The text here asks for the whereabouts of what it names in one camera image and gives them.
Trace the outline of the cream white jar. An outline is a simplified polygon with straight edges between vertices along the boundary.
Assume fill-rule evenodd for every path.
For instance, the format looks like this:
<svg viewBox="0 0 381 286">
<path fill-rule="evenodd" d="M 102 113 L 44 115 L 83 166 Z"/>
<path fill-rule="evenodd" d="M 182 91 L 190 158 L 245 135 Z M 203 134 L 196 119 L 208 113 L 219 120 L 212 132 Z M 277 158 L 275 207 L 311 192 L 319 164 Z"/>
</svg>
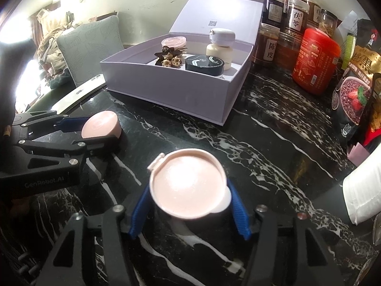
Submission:
<svg viewBox="0 0 381 286">
<path fill-rule="evenodd" d="M 229 46 L 209 44 L 206 47 L 206 55 L 220 58 L 224 62 L 224 70 L 231 68 L 233 49 Z"/>
</svg>

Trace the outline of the white smartphone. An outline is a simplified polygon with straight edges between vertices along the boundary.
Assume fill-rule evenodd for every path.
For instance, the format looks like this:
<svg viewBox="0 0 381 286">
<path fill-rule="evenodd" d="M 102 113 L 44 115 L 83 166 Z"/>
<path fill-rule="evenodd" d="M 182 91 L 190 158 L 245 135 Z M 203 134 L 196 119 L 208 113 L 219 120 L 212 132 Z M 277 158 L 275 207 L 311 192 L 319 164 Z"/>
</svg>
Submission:
<svg viewBox="0 0 381 286">
<path fill-rule="evenodd" d="M 102 89 L 105 85 L 106 81 L 101 74 L 95 76 L 75 88 L 72 92 L 69 92 L 65 97 L 54 104 L 51 110 L 55 111 L 57 114 L 67 114 L 83 100 Z"/>
</svg>

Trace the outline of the white tissue pack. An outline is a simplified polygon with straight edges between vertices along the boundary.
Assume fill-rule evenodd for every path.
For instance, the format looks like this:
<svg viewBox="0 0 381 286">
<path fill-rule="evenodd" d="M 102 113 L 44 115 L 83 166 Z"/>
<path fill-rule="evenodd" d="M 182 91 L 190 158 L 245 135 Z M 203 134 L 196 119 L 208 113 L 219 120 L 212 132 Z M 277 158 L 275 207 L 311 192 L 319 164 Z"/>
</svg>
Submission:
<svg viewBox="0 0 381 286">
<path fill-rule="evenodd" d="M 358 225 L 380 212 L 380 168 L 362 163 L 344 179 L 342 188 L 352 224 Z"/>
</svg>

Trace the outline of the red tin canister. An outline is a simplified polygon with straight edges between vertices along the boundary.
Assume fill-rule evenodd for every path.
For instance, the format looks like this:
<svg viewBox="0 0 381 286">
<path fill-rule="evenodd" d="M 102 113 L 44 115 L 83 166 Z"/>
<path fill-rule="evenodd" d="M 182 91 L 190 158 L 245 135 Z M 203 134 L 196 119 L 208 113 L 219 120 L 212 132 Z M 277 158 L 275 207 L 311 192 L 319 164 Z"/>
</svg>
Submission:
<svg viewBox="0 0 381 286">
<path fill-rule="evenodd" d="M 340 57 L 340 46 L 317 28 L 307 28 L 292 79 L 304 90 L 321 95 L 329 85 Z"/>
</svg>

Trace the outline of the clear pink blush compact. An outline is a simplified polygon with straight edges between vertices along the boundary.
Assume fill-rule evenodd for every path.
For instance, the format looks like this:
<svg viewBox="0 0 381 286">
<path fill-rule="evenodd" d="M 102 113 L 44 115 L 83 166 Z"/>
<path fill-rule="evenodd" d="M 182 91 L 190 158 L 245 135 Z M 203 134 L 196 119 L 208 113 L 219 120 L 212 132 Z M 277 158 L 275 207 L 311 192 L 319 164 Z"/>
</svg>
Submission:
<svg viewBox="0 0 381 286">
<path fill-rule="evenodd" d="M 187 38 L 184 36 L 167 37 L 161 41 L 162 47 L 169 47 L 174 49 L 185 48 L 187 44 Z"/>
</svg>

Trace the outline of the white lavender dome case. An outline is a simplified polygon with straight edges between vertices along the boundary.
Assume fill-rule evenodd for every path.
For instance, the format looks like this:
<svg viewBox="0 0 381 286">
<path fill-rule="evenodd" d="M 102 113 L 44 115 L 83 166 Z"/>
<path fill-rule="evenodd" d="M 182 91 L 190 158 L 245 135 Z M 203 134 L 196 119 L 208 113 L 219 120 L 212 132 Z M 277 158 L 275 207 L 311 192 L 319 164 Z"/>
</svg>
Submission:
<svg viewBox="0 0 381 286">
<path fill-rule="evenodd" d="M 236 39 L 236 34 L 227 28 L 212 28 L 209 33 L 209 39 L 214 45 L 232 47 Z"/>
</svg>

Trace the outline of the jar with fuling label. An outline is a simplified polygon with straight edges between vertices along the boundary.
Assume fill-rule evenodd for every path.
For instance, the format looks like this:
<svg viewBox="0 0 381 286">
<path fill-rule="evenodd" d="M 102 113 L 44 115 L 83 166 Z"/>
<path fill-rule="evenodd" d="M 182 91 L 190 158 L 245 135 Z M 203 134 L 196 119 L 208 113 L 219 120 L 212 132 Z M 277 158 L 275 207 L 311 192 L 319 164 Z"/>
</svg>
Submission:
<svg viewBox="0 0 381 286">
<path fill-rule="evenodd" d="M 309 5 L 302 0 L 289 0 L 285 33 L 294 37 L 304 35 L 309 15 Z"/>
</svg>

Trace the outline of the green tube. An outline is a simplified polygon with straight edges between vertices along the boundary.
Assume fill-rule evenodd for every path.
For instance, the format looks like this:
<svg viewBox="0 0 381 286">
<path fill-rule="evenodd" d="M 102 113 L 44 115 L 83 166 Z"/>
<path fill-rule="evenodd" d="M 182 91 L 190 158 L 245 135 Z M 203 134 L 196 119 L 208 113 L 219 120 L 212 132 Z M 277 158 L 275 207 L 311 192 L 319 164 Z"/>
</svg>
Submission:
<svg viewBox="0 0 381 286">
<path fill-rule="evenodd" d="M 354 53 L 356 45 L 356 36 L 353 33 L 348 33 L 345 41 L 344 55 L 342 58 L 342 70 L 348 67 L 349 61 Z"/>
</svg>

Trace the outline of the pink round compact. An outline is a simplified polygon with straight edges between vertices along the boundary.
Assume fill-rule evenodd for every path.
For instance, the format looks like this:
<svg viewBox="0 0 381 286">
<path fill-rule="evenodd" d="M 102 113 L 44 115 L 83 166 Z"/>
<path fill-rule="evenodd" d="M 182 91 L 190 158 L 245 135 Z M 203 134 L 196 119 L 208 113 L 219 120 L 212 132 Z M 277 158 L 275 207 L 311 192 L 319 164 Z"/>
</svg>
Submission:
<svg viewBox="0 0 381 286">
<path fill-rule="evenodd" d="M 121 133 L 122 128 L 118 115 L 110 110 L 104 110 L 91 116 L 81 130 L 83 139 L 103 136 L 115 136 L 120 138 Z"/>
</svg>

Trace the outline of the jar with dried roots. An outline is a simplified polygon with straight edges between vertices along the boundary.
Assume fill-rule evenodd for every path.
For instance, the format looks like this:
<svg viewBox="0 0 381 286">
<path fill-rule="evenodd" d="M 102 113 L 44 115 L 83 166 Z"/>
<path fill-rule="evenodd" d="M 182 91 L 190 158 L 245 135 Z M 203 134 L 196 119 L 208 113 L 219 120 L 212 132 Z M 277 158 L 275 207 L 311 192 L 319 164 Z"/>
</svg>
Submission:
<svg viewBox="0 0 381 286">
<path fill-rule="evenodd" d="M 337 28 L 338 18 L 330 11 L 321 9 L 318 20 L 318 29 L 333 38 Z"/>
</svg>

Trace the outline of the amber plastic jar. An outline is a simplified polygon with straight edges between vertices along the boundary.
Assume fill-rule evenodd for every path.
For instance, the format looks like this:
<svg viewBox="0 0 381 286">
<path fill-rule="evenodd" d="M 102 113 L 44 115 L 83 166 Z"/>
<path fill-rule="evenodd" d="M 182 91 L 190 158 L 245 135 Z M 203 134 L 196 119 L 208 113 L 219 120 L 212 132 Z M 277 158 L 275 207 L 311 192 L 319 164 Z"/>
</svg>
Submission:
<svg viewBox="0 0 381 286">
<path fill-rule="evenodd" d="M 291 74 L 298 59 L 300 46 L 301 37 L 279 33 L 273 61 L 275 66 Z"/>
</svg>

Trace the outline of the lavender gift box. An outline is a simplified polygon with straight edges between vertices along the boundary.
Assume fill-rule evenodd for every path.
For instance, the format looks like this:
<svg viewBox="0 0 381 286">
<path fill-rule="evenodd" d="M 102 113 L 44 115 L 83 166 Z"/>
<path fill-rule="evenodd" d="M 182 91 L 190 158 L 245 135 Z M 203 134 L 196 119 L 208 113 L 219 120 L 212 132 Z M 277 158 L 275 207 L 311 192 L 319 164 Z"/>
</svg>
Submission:
<svg viewBox="0 0 381 286">
<path fill-rule="evenodd" d="M 132 46 L 101 62 L 107 88 L 223 125 L 251 65 L 263 0 L 188 0 L 168 34 Z M 206 55 L 212 28 L 236 34 L 231 68 L 220 76 L 185 69 L 185 59 Z M 180 68 L 155 65 L 167 37 L 187 38 Z"/>
</svg>

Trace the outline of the brown bear hair claw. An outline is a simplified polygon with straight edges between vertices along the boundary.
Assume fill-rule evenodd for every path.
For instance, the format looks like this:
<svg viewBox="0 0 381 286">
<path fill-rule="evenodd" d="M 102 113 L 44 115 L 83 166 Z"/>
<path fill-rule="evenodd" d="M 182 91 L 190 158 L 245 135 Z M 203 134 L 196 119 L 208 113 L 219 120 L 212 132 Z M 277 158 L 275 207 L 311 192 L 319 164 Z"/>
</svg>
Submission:
<svg viewBox="0 0 381 286">
<path fill-rule="evenodd" d="M 154 54 L 157 57 L 155 65 L 164 66 L 170 68 L 180 68 L 183 64 L 183 55 L 181 57 L 174 57 L 172 59 L 164 59 L 161 52 L 157 52 Z"/>
</svg>

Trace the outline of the pink white puff case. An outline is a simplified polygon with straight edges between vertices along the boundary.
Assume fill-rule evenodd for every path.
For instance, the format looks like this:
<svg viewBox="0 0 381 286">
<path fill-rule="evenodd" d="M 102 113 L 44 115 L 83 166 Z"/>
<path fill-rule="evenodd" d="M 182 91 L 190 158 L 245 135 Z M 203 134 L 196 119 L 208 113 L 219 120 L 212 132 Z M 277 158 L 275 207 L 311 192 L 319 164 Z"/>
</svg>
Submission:
<svg viewBox="0 0 381 286">
<path fill-rule="evenodd" d="M 198 148 L 159 154 L 147 167 L 153 201 L 167 214 L 195 220 L 228 208 L 232 192 L 221 163 Z"/>
</svg>

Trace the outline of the black round powder jar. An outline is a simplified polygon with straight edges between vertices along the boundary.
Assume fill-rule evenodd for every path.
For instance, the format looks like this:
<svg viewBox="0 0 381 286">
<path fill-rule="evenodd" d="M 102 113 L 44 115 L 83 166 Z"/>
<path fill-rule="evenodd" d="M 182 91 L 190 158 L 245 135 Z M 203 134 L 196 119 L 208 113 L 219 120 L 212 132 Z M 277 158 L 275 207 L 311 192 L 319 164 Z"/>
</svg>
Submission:
<svg viewBox="0 0 381 286">
<path fill-rule="evenodd" d="M 185 69 L 206 74 L 209 76 L 220 76 L 224 71 L 224 61 L 218 57 L 207 55 L 193 55 L 185 59 Z"/>
</svg>

